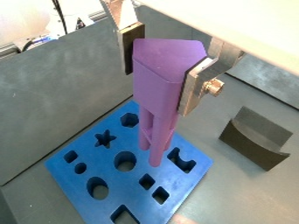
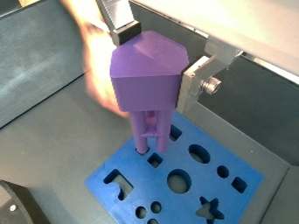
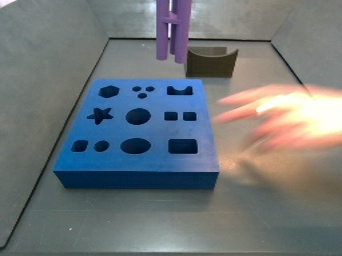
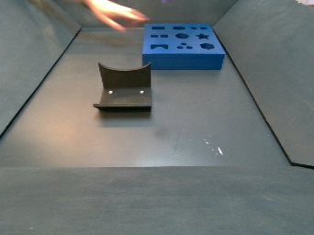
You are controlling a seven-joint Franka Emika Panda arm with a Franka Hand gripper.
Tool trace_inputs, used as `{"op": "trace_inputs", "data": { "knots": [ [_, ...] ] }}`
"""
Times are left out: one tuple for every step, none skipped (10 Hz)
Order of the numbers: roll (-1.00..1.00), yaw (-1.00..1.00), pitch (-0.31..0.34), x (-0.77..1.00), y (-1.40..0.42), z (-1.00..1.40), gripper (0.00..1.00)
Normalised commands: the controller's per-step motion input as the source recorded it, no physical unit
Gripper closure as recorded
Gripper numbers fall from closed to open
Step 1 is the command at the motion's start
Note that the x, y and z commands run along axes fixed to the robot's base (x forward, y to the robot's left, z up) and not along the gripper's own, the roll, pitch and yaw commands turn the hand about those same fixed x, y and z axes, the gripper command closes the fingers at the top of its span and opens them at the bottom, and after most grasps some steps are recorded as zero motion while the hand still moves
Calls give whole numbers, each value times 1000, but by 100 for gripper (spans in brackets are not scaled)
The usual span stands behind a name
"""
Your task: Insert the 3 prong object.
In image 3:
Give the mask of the blurred bare human hand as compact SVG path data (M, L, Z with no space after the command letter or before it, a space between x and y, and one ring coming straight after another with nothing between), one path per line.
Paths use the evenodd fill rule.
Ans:
M342 90L273 84L230 95L218 103L235 109L215 116L215 123L261 120L247 142L263 152L342 146Z

